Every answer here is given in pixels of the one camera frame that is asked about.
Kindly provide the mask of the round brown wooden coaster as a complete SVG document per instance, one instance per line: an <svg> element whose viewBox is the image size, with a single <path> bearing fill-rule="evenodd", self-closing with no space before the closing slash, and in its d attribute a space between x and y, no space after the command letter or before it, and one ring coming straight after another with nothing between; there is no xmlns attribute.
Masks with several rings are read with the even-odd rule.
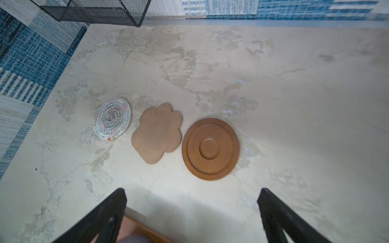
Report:
<svg viewBox="0 0 389 243"><path fill-rule="evenodd" d="M182 157L188 170L202 180L219 180L230 174L240 156L234 129L218 118L204 118L186 132Z"/></svg>

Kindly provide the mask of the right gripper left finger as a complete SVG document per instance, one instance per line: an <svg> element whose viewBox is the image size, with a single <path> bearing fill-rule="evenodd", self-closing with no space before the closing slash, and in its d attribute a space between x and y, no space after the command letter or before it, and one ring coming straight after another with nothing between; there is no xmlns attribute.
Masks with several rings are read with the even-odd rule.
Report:
<svg viewBox="0 0 389 243"><path fill-rule="evenodd" d="M125 215L127 198L123 188L116 189L56 243L115 243Z"/></svg>

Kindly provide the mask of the paw shaped cork coaster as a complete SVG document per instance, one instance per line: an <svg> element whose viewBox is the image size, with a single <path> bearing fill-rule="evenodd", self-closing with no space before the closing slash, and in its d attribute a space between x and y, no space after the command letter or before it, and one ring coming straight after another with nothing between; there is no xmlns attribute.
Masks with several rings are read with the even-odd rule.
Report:
<svg viewBox="0 0 389 243"><path fill-rule="evenodd" d="M174 152L181 143L183 116L164 103L144 111L131 143L147 164L156 164L166 152Z"/></svg>

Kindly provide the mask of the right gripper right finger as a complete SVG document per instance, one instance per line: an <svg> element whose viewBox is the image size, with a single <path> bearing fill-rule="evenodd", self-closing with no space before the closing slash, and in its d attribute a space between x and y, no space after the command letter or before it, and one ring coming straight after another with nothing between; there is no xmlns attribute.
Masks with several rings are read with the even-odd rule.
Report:
<svg viewBox="0 0 389 243"><path fill-rule="evenodd" d="M269 243L286 243L286 235L295 243L329 242L269 189L261 190L257 204Z"/></svg>

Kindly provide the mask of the multicolour woven round coaster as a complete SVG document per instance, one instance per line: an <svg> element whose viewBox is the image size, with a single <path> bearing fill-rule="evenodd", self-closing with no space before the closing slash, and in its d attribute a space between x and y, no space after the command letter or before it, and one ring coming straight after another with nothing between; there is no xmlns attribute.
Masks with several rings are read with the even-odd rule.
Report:
<svg viewBox="0 0 389 243"><path fill-rule="evenodd" d="M128 129L131 118L130 104L123 98L114 98L98 111L94 131L102 140L114 140Z"/></svg>

